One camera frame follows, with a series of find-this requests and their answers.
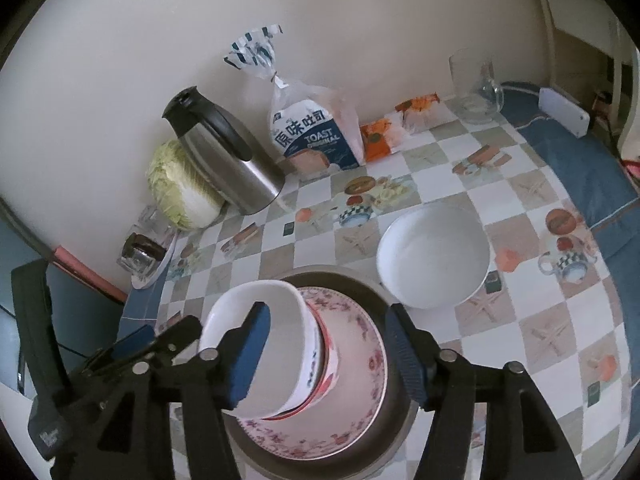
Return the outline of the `checkered blue tablecloth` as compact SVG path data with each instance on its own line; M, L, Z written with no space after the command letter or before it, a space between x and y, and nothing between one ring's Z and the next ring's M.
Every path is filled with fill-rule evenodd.
M456 120L367 167L289 176L259 214L231 208L181 237L167 273L129 295L120 333L205 318L230 287L302 266L375 278L376 246L397 218L453 203L483 223L487 282L414 322L472 362L522 361L585 477L617 478L639 440L639 196L597 138L576 138L541 113L536 86L504 90L489 124Z

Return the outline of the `white square bowl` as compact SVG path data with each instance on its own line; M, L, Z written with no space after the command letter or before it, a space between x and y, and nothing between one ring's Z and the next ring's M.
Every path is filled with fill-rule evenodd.
M322 336L296 287L279 280L248 282L225 292L206 318L200 347L214 348L239 327L253 304L269 308L270 330L246 397L229 414L269 418L295 410L314 390L322 369Z

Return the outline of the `stainless steel thermos jug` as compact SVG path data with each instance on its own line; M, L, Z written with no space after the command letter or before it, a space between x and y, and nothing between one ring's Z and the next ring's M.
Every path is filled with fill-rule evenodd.
M238 118L210 102L198 88L177 93L163 118L196 171L242 214L257 214L281 194L283 170Z

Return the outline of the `napa cabbage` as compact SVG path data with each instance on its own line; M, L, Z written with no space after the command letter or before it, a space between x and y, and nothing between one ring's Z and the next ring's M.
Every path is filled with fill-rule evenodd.
M224 206L224 199L191 164L178 140L157 147L145 177L157 208L180 230L208 228Z

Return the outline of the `orange snack packet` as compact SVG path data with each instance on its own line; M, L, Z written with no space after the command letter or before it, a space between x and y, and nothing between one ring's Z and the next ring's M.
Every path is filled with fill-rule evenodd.
M457 116L437 93L416 96L395 106L408 133L420 133L454 122Z
M389 114L375 122L362 125L360 133L366 162L375 162L395 154L409 136L398 114Z

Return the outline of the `red strawberry rimmed bowl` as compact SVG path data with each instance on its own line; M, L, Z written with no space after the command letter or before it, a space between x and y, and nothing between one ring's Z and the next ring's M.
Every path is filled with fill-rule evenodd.
M310 396L304 403L296 406L294 410L283 412L277 416L277 419L287 419L294 415L297 415L303 411L308 410L312 406L317 405L326 395L335 387L338 378L338 367L340 366L340 352L338 352L337 346L331 336L326 323L322 320L321 314L314 310L307 304L307 307L311 310L316 320L322 341L321 352L321 367L320 372L316 380L314 381L314 388L311 390Z

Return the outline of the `floral round plate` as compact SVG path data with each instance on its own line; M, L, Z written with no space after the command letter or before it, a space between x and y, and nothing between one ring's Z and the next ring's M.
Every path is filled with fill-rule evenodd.
M244 434L286 460L321 460L354 445L378 416L388 364L380 330L355 300L325 287L299 289L314 310L337 357L319 386L320 399L292 415L241 419Z

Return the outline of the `small white round bowl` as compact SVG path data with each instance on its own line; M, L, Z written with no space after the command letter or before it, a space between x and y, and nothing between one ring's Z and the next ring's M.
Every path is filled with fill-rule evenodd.
M483 285L490 244L480 219L449 204L429 204L403 214L378 244L382 285L404 306L457 307Z

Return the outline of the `white tray with glasses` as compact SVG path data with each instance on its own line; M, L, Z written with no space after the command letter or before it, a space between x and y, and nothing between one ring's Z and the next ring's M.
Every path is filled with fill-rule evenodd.
M178 231L154 206L146 206L130 228L117 263L130 275L134 289L153 285L174 253Z

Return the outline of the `white power bank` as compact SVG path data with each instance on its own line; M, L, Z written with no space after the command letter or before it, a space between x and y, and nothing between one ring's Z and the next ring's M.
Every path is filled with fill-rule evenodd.
M538 93L539 109L575 138L583 138L589 130L590 115L579 105L552 88L544 87Z

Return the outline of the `blue chair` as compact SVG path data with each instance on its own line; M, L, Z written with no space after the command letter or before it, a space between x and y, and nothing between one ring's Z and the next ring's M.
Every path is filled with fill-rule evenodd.
M36 394L28 368L20 364L20 336L14 318L11 271L38 259L6 224L1 226L1 382L29 399ZM47 283L52 322L65 369L71 372L117 339L122 305L51 264Z

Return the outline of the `toast bread bag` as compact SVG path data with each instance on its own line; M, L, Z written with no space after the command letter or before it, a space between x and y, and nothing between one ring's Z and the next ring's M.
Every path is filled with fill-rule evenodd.
M250 30L231 45L224 62L272 83L268 125L274 148L299 179L311 180L364 164L355 107L342 92L279 75L273 39L278 25Z

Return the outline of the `white shelf rack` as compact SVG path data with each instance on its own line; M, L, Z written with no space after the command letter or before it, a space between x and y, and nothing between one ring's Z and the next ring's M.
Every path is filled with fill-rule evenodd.
M548 44L550 87L590 107L608 92L602 127L611 126L620 158L639 160L639 48L604 0L539 0Z

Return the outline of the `large stainless steel basin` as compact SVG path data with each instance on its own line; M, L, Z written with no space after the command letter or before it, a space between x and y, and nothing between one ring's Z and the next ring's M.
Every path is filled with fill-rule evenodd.
M326 286L360 304L375 326L385 327L384 314L393 297L370 278L338 266L303 266L281 275L295 286ZM396 366L390 368L380 414L363 437L346 451L310 462L294 462L272 455L244 434L230 416L224 419L239 459L268 479L364 479L379 472L402 447L416 419L416 404L409 400Z

